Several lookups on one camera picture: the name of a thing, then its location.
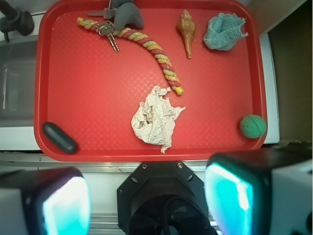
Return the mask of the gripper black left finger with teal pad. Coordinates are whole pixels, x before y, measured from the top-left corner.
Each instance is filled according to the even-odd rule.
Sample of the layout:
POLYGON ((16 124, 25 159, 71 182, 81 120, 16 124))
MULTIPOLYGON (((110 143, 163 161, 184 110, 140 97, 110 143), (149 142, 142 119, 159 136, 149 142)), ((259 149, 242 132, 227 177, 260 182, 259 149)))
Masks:
POLYGON ((75 167, 0 174, 2 235, 86 235, 91 192, 75 167))

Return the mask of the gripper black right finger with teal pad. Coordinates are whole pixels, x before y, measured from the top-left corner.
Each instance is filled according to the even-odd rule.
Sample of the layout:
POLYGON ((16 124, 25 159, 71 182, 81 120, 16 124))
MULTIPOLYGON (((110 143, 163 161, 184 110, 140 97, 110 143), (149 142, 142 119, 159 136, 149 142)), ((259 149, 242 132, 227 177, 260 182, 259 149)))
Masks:
POLYGON ((204 177, 209 211, 224 235, 310 235, 313 157, 282 147, 217 153, 204 177))

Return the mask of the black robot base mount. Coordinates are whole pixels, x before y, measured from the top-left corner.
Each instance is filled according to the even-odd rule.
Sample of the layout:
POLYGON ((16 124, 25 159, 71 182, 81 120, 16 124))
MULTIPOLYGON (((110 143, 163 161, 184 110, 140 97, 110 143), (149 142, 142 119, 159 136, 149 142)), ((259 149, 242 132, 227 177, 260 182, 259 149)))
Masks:
POLYGON ((183 162, 143 162, 117 189, 127 235, 215 235, 204 182, 183 162))

